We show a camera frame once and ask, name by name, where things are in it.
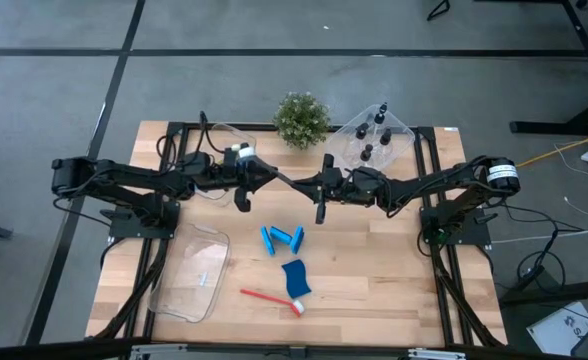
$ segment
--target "potted plant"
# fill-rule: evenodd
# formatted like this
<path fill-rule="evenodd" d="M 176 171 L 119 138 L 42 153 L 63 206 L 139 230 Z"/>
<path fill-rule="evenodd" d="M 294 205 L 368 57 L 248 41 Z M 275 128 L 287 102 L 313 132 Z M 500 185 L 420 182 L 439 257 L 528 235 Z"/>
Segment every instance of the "potted plant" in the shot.
<path fill-rule="evenodd" d="M 290 92 L 281 101 L 273 122 L 287 145 L 305 150 L 310 145 L 325 141 L 330 127 L 328 111 L 328 107 L 309 92 Z"/>

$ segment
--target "white bristles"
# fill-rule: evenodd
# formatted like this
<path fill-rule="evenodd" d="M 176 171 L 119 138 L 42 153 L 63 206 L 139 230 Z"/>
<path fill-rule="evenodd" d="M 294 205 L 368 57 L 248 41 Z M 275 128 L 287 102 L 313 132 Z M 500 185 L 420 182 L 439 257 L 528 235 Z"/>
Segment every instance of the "white bristles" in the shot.
<path fill-rule="evenodd" d="M 292 302 L 292 305 L 294 305 L 294 307 L 296 308 L 296 310 L 298 310 L 298 314 L 299 315 L 301 315 L 303 313 L 303 311 L 305 311 L 305 307 L 298 300 L 294 300 L 294 302 Z"/>

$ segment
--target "blue object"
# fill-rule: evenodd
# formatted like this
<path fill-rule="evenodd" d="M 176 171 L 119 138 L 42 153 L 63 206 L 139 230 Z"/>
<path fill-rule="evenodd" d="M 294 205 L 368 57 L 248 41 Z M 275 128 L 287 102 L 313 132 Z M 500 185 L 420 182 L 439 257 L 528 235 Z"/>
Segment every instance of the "blue object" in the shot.
<path fill-rule="evenodd" d="M 272 245 L 272 240 L 267 235 L 267 228 L 265 226 L 261 228 L 261 235 L 263 235 L 263 242 L 265 243 L 267 252 L 270 254 L 270 256 L 274 256 L 274 246 Z"/>
<path fill-rule="evenodd" d="M 301 260 L 294 260 L 282 266 L 285 270 L 287 293 L 292 299 L 312 292 L 305 280 L 305 264 Z"/>
<path fill-rule="evenodd" d="M 292 241 L 290 242 L 290 250 L 292 250 L 293 254 L 298 254 L 298 249 L 301 247 L 301 244 L 303 243 L 303 236 L 305 236 L 305 232 L 303 232 L 303 227 L 297 227 L 296 232 L 292 237 Z"/>
<path fill-rule="evenodd" d="M 283 230 L 277 229 L 274 226 L 270 228 L 270 236 L 274 239 L 289 245 L 292 242 L 292 237 Z"/>

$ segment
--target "wooden tabletop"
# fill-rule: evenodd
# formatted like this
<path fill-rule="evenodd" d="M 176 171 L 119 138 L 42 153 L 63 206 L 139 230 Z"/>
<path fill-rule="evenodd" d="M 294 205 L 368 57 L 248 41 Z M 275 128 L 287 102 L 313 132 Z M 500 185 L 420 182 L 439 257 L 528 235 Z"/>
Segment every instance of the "wooden tabletop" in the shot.
<path fill-rule="evenodd" d="M 141 123 L 131 165 L 157 169 L 157 139 L 167 122 Z M 439 158 L 443 168 L 465 161 L 456 128 L 436 128 Z M 275 132 L 248 132 L 257 140 L 257 153 L 290 178 L 316 174 L 321 166 L 322 145 L 306 151 L 288 148 Z M 189 135 L 188 151 L 198 140 Z M 227 132 L 212 131 L 214 144 L 229 145 Z M 427 144 L 423 144 L 429 159 Z M 203 142 L 203 151 L 213 151 Z M 431 171 L 426 161 L 427 171 Z M 388 177 L 417 176 L 415 154 L 405 151 L 385 169 Z M 455 196 L 450 192 L 448 197 Z M 153 340 L 178 342 L 225 342 L 308 345 L 361 345 L 435 347 L 443 345 L 440 315 L 432 265 L 416 249 L 420 200 L 409 203 L 393 219 L 378 208 L 328 204 L 325 224 L 316 225 L 316 206 L 274 180 L 251 195 L 252 210 L 239 212 L 233 203 L 219 207 L 195 196 L 182 203 L 181 239 L 186 224 L 204 225 L 227 234 L 229 265 L 220 283 L 218 297 L 209 317 L 198 323 L 160 315 L 156 317 Z M 261 226 L 274 225 L 292 233 L 305 228 L 298 256 L 283 244 L 270 257 L 260 235 Z M 107 325 L 132 290 L 141 252 L 140 239 L 128 239 L 107 255 L 99 280 L 87 335 Z M 506 342 L 492 275 L 485 257 L 473 246 L 458 246 L 465 296 L 483 323 L 499 340 Z M 281 265 L 301 259 L 312 289 L 300 301 L 305 313 L 296 318 L 289 309 L 239 292 L 256 290 L 288 299 Z M 148 296 L 139 309 L 135 334 L 142 333 Z M 456 307 L 451 299 L 455 339 L 461 342 Z"/>

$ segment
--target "clear plastic tray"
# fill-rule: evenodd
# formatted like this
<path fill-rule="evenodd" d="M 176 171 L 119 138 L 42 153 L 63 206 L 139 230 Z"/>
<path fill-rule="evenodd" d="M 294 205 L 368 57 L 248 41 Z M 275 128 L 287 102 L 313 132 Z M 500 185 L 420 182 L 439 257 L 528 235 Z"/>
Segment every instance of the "clear plastic tray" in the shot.
<path fill-rule="evenodd" d="M 227 235 L 192 224 L 181 225 L 172 240 L 163 274 L 150 295 L 149 309 L 189 322 L 206 318 L 216 302 L 227 267 Z"/>
<path fill-rule="evenodd" d="M 256 139 L 241 130 L 230 126 L 228 124 L 215 124 L 209 131 L 210 137 L 214 146 L 218 149 L 225 149 L 234 144 L 248 143 L 250 146 L 256 148 Z M 215 151 L 211 152 L 214 155 L 214 161 L 222 161 L 223 155 Z M 210 190 L 208 192 L 196 189 L 196 194 L 210 200 L 215 200 L 214 204 L 220 207 L 228 205 L 234 198 L 233 191 L 225 190 Z"/>
<path fill-rule="evenodd" d="M 334 155 L 335 166 L 341 169 L 367 166 L 381 171 L 414 142 L 414 132 L 390 111 L 385 112 L 383 123 L 376 124 L 374 117 L 380 107 L 379 104 L 368 107 L 329 137 L 325 149 Z M 368 128 L 365 138 L 360 140 L 356 134 L 363 123 L 367 123 Z M 386 129 L 391 130 L 392 138 L 389 144 L 382 145 L 380 139 Z M 361 152 L 368 144 L 372 145 L 373 150 L 369 160 L 363 161 Z"/>

